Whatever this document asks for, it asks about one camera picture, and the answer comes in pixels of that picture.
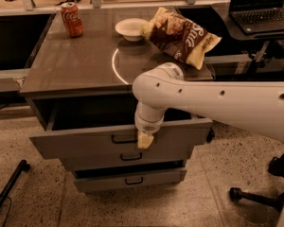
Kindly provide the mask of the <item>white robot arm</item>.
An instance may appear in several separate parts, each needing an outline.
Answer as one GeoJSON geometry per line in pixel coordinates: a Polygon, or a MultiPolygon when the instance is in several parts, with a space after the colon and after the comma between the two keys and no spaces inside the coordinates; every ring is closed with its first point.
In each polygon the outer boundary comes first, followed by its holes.
{"type": "Polygon", "coordinates": [[[169,108],[284,143],[284,82],[186,81],[182,69],[167,62],[139,75],[133,95],[141,148],[150,146],[169,108]]]}

